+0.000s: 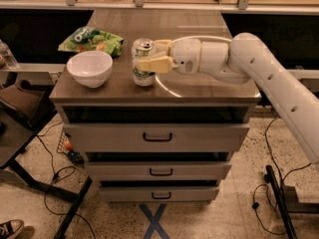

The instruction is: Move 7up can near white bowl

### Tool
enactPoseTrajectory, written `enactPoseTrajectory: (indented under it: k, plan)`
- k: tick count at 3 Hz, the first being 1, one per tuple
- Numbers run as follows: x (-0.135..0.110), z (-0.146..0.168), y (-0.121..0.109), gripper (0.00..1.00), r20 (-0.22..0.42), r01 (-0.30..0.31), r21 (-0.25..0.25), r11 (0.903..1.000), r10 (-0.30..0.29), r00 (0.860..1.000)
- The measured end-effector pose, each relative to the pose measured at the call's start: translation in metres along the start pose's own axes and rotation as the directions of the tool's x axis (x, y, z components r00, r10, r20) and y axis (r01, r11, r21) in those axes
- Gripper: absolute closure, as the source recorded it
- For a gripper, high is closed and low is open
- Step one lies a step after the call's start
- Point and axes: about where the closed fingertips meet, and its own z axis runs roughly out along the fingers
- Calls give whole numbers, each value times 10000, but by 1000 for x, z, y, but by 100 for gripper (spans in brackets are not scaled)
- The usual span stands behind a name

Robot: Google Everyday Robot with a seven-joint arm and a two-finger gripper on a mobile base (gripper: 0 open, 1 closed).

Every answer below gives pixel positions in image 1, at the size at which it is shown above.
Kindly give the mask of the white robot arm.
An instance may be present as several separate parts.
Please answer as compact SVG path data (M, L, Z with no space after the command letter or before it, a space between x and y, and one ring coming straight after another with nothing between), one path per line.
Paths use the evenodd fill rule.
M255 35L232 39L187 36L150 40L134 67L143 72L208 74L230 84L250 80L262 90L295 136L310 162L319 164L319 100L288 72Z

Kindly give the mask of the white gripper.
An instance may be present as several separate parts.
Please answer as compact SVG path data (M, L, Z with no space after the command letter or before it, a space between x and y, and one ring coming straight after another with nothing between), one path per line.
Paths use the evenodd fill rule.
M168 73L175 69L184 75L197 73L201 42L198 39L182 39L172 44L172 40L155 40L157 54L171 55L153 59L142 59L137 62L137 68L144 72Z

